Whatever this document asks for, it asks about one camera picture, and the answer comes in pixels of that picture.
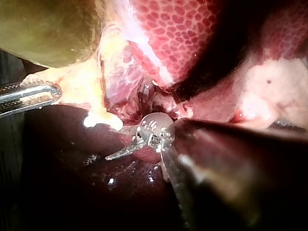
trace metal grasper jaw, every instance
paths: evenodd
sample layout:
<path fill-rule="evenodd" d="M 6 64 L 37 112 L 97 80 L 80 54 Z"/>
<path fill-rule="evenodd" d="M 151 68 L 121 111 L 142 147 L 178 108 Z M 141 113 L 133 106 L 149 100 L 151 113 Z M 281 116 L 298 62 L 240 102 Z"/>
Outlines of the metal grasper jaw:
<path fill-rule="evenodd" d="M 106 156 L 105 159 L 115 160 L 131 155 L 145 146 L 160 153 L 172 143 L 172 135 L 167 130 L 171 124 L 173 124 L 173 120 L 165 113 L 156 112 L 146 115 L 137 126 L 132 143 L 118 152 Z"/>
<path fill-rule="evenodd" d="M 0 118 L 57 104 L 62 96 L 59 85 L 47 81 L 0 86 Z"/>

